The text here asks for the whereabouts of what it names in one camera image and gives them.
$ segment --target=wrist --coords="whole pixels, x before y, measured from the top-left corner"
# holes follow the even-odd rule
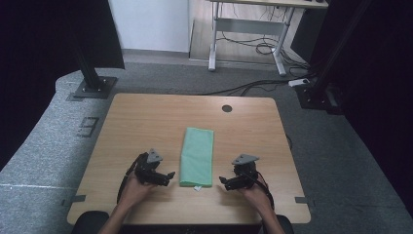
[[[115,207],[115,211],[119,213],[128,213],[133,205],[120,201]]]

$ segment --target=gray carpet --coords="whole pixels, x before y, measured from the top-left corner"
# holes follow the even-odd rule
[[[49,108],[0,174],[0,233],[71,231],[70,199],[115,94],[195,95],[280,79],[274,71],[253,69],[211,73],[204,66],[142,63],[126,68],[97,70],[119,78],[109,99],[68,101],[81,73],[57,80]],[[413,233],[411,216],[344,116],[301,109],[288,86],[264,88],[271,91],[252,89],[247,95],[276,100],[309,199],[312,220],[294,224],[295,233]],[[87,117],[98,118],[90,137],[91,129],[80,127]]]

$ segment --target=wooden table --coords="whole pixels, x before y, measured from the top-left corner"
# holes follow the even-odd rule
[[[216,32],[239,32],[250,34],[264,34],[278,36],[279,42],[277,47],[272,49],[273,57],[276,62],[277,69],[280,76],[285,76],[286,72],[282,63],[280,52],[282,44],[285,40],[286,33],[291,23],[292,15],[295,8],[306,9],[325,9],[328,4],[325,0],[321,3],[305,0],[209,0],[213,5],[213,22],[212,22],[212,43],[209,48],[209,64],[208,70],[215,70],[216,62]],[[219,16],[219,4],[237,3],[249,5],[265,5],[265,6],[279,6],[287,7],[287,12],[284,22],[273,22],[264,20],[245,20],[245,19],[224,19]]]
[[[231,112],[224,112],[230,105]],[[187,127],[214,130],[210,188],[197,192],[179,186],[179,165]],[[168,187],[158,186],[126,219],[134,224],[253,224],[257,213],[237,191],[226,191],[219,176],[234,177],[231,162],[241,153],[259,156],[259,171],[269,183],[276,212],[293,223],[310,221],[301,183],[282,121],[271,98],[194,97],[118,94],[94,147],[68,222],[86,211],[109,214],[116,206],[122,178],[133,160],[155,148],[164,157],[157,172],[176,172]]]

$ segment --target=green towel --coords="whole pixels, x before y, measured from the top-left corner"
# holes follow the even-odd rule
[[[187,128],[181,154],[181,186],[212,186],[213,131]]]

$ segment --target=white wall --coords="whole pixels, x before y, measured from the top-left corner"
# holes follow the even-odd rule
[[[109,0],[122,49],[189,52],[190,0]]]

